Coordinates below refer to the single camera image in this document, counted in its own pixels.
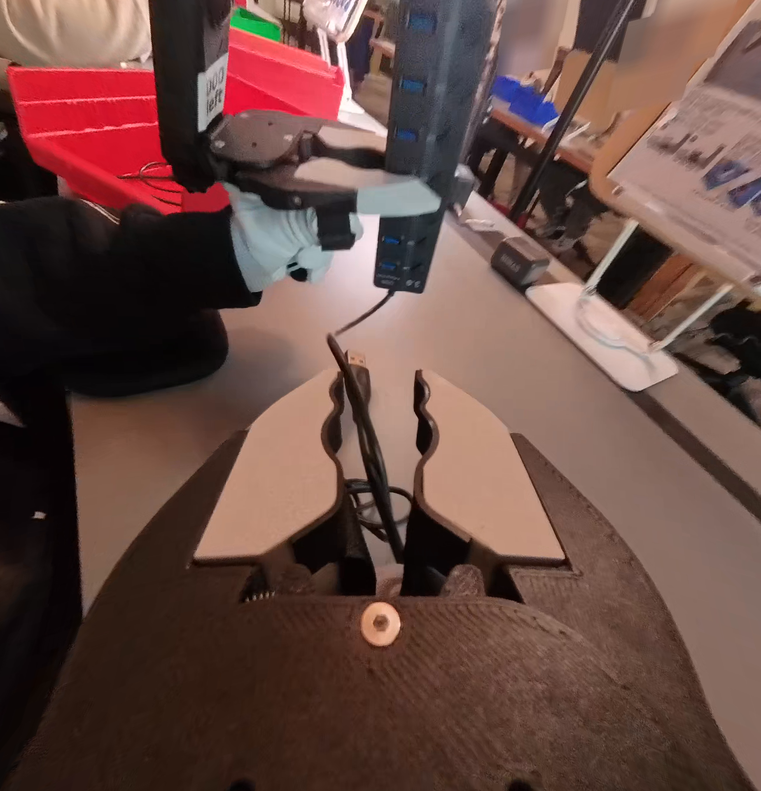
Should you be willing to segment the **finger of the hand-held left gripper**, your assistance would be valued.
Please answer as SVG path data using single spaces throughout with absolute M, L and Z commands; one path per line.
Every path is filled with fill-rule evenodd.
M 341 161 L 317 157 L 300 164 L 295 177 L 304 184 L 320 183 L 355 194 L 358 216 L 416 217 L 441 209 L 442 198 L 414 176 L 396 175 L 376 168 L 358 168 Z
M 332 122 L 307 119 L 310 133 L 307 173 L 326 173 L 338 164 L 361 170 L 386 170 L 386 137 L 374 131 Z

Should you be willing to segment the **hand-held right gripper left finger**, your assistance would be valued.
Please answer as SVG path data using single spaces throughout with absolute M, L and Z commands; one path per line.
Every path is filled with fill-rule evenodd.
M 327 369 L 250 425 L 194 562 L 267 559 L 336 513 L 343 411 L 343 376 Z

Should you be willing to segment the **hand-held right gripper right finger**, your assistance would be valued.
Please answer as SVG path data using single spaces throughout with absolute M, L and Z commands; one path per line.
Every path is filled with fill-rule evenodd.
M 433 370 L 415 374 L 415 493 L 421 509 L 492 563 L 567 555 L 508 427 Z

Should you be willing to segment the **black usb hub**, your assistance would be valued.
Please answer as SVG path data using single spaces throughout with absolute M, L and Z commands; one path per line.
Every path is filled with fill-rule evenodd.
M 437 240 L 452 205 L 455 174 L 472 117 L 497 16 L 497 2 L 399 3 L 385 165 L 414 176 L 438 208 L 384 217 L 374 268 L 376 287 L 423 293 Z

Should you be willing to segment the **person's left forearm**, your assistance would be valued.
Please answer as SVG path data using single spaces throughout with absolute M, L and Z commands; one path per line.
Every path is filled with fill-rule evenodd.
M 117 219 L 59 196 L 0 203 L 0 381 L 115 351 L 200 309 L 246 309 L 231 212 Z

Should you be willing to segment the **green plastic bin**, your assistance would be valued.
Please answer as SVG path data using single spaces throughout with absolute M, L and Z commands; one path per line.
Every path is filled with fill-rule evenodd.
M 282 25 L 274 16 L 256 4 L 235 5 L 230 25 L 236 30 L 256 35 L 266 40 L 280 43 Z

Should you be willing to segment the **red plastic bin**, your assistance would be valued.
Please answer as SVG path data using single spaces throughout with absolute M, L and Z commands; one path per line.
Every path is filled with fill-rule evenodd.
M 160 213 L 219 211 L 220 186 L 189 193 L 166 179 L 136 178 L 164 157 L 154 75 L 139 69 L 11 67 L 8 81 L 21 136 L 32 159 L 82 199 L 122 210 L 140 203 Z M 267 110 L 336 120 L 344 77 L 310 52 L 233 28 L 226 111 Z

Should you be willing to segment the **blue plastic bin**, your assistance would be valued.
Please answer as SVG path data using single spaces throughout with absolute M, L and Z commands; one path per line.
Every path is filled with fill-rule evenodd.
M 554 104 L 532 84 L 507 76 L 494 79 L 490 94 L 490 119 L 518 133 L 550 133 L 559 117 Z

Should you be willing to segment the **white poster stand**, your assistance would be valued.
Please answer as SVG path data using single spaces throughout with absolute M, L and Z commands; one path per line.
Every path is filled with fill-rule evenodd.
M 719 273 L 722 284 L 662 340 L 650 339 L 597 293 L 603 275 L 633 233 L 642 229 L 645 226 L 641 223 L 626 220 L 587 282 L 554 282 L 532 286 L 525 292 L 532 306 L 579 351 L 622 390 L 632 393 L 648 390 L 677 375 L 679 366 L 666 351 L 667 347 L 722 297 L 734 289 L 761 297 L 760 265 L 744 261 L 706 233 L 696 234 L 680 225 L 657 222 L 654 229 L 647 229 L 649 234 L 654 236 L 656 231 L 668 231 L 663 243 Z

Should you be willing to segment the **black disc pole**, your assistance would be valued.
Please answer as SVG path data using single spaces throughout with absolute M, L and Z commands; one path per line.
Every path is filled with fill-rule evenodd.
M 618 39 L 628 22 L 634 5 L 636 5 L 635 1 L 619 1 L 615 6 L 614 12 L 610 15 L 588 62 L 583 68 L 568 98 L 564 110 L 559 115 L 551 134 L 545 141 L 542 150 L 532 166 L 532 170 L 508 214 L 509 220 L 519 229 L 525 230 L 528 217 L 533 208 L 536 195 L 538 194 L 540 182 L 544 177 L 546 169 L 548 165 L 553 162 L 553 159 L 558 153 L 559 146 L 563 141 L 567 128 L 573 121 L 578 108 L 591 89 L 614 42 Z

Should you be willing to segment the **instruction sheet on stand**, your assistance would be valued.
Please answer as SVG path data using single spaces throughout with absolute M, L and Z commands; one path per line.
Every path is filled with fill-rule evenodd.
M 589 183 L 596 198 L 724 282 L 761 296 L 761 272 L 716 239 L 715 232 L 683 227 L 662 202 L 633 193 L 613 174 L 641 139 L 660 123 L 689 85 L 701 82 L 740 30 L 761 18 L 761 2 L 653 2 L 635 22 L 633 54 L 623 44 L 612 81 L 611 106 L 623 113 L 616 131 L 596 153 Z

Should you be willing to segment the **person's printed black clothing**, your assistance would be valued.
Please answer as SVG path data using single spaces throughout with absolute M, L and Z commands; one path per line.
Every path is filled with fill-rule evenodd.
M 0 789 L 36 732 L 82 622 L 68 394 L 33 373 L 0 382 Z

